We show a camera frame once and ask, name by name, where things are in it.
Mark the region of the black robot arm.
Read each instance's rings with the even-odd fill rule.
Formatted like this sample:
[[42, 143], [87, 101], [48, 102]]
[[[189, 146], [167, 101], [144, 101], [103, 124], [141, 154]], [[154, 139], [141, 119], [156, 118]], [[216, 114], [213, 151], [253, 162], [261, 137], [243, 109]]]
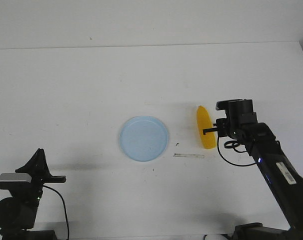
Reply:
[[223, 100], [216, 110], [225, 112], [225, 118], [212, 123], [205, 107], [196, 111], [197, 128], [205, 149], [219, 146], [219, 140], [229, 137], [226, 149], [236, 150], [243, 145], [254, 159], [264, 180], [277, 201], [288, 224], [288, 230], [265, 227], [254, 222], [237, 225], [228, 240], [303, 240], [303, 177], [290, 163], [271, 129], [259, 123], [251, 99]]
[[14, 172], [0, 174], [0, 190], [8, 190], [10, 197], [0, 200], [0, 236], [3, 240], [56, 240], [54, 230], [36, 230], [36, 216], [43, 189], [49, 189], [60, 197], [66, 222], [66, 238], [70, 227], [63, 196], [46, 184], [63, 184], [66, 176], [50, 173], [45, 151], [37, 149], [30, 160]]

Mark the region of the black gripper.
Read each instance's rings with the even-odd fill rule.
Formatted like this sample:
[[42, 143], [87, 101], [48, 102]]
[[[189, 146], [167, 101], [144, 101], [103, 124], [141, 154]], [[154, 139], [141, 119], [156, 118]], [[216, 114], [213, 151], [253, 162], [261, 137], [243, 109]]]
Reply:
[[217, 131], [217, 135], [219, 138], [231, 137], [230, 120], [227, 117], [216, 119], [215, 126], [216, 127], [213, 127], [213, 128], [203, 129], [202, 130], [203, 135]]
[[33, 195], [41, 198], [44, 184], [63, 184], [66, 176], [52, 176], [46, 161], [45, 151], [38, 148], [30, 160], [22, 167], [15, 170], [15, 173], [24, 173], [33, 177]]

